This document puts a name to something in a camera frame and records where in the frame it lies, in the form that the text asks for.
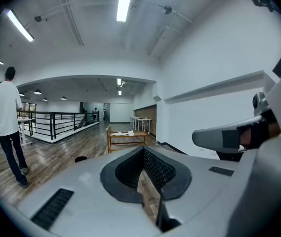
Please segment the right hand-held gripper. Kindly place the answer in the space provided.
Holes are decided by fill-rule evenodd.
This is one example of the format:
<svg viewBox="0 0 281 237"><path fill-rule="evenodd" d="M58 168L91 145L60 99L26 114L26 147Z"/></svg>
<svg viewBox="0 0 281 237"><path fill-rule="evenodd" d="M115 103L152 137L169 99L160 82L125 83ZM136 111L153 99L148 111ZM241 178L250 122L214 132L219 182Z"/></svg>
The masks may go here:
<svg viewBox="0 0 281 237"><path fill-rule="evenodd" d="M268 95L268 103L281 130L281 79ZM232 124L195 130L192 141L196 146L239 154L239 128L263 121L256 116ZM281 133L266 140L258 149L249 176L227 227L225 237L281 237Z"/></svg>

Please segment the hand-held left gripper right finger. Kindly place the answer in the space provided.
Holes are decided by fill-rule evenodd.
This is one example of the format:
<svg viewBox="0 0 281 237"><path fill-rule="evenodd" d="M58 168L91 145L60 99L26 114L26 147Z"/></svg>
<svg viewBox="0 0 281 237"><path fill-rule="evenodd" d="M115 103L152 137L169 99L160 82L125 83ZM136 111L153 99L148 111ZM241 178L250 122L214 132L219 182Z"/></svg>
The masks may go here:
<svg viewBox="0 0 281 237"><path fill-rule="evenodd" d="M160 209L171 229L144 226L143 237L226 237L240 192L230 186L240 162L200 158L145 147L147 154L172 167L175 175L161 187Z"/></svg>

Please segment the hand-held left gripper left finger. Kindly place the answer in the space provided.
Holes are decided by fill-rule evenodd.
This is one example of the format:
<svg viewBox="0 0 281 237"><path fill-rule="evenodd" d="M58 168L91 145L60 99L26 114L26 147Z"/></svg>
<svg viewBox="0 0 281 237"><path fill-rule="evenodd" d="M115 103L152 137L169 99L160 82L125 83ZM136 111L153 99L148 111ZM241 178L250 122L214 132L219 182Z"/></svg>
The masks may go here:
<svg viewBox="0 0 281 237"><path fill-rule="evenodd" d="M86 159L67 167L29 193L17 206L28 219L60 188L73 191L49 231L36 226L36 236L60 237L155 237L159 228L139 203L121 202L100 181L102 168L129 153L129 149Z"/></svg>

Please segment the white table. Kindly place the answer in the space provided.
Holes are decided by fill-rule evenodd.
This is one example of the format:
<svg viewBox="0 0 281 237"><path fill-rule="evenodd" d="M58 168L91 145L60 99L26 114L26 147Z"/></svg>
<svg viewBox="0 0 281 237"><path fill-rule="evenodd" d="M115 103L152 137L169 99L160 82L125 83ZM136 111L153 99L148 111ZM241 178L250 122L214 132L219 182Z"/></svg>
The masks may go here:
<svg viewBox="0 0 281 237"><path fill-rule="evenodd" d="M140 117L130 117L130 123L133 130L142 131L142 118Z"/></svg>
<svg viewBox="0 0 281 237"><path fill-rule="evenodd" d="M140 122L141 122L141 131L146 131L146 132L150 132L150 123L151 123L151 119L149 118L141 118Z"/></svg>

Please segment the wooden trolley cart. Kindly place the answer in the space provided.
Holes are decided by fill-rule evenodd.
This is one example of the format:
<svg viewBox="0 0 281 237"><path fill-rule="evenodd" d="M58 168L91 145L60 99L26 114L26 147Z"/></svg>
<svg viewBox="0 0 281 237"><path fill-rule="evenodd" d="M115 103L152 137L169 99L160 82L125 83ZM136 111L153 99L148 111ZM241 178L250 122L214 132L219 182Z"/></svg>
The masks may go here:
<svg viewBox="0 0 281 237"><path fill-rule="evenodd" d="M133 131L134 136L113 136L116 131L111 130L111 125L106 128L107 136L107 153L114 151L120 151L133 147L149 146L150 145L150 134L146 131Z"/></svg>

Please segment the black metal railing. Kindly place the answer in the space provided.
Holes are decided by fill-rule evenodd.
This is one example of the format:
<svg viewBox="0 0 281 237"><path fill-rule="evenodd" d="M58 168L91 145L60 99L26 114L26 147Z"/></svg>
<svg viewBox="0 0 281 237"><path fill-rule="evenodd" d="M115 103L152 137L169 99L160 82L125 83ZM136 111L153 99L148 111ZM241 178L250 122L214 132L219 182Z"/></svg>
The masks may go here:
<svg viewBox="0 0 281 237"><path fill-rule="evenodd" d="M25 123L25 135L49 143L57 142L72 134L92 127L99 123L93 119L92 113L67 113L67 112L35 112L18 111L17 116L30 118L30 123Z"/></svg>

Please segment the white standing desk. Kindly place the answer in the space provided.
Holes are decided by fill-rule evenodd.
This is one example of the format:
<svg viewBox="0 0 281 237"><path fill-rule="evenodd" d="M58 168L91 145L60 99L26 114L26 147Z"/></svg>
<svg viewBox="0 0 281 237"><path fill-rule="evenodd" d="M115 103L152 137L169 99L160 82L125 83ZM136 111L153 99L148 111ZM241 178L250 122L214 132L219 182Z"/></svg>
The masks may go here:
<svg viewBox="0 0 281 237"><path fill-rule="evenodd" d="M25 123L30 123L31 119L30 118L19 117L17 120L18 120L18 124L19 124L19 133L20 133L21 146L25 147L27 145L33 145L32 141L26 140L25 128L24 128Z"/></svg>

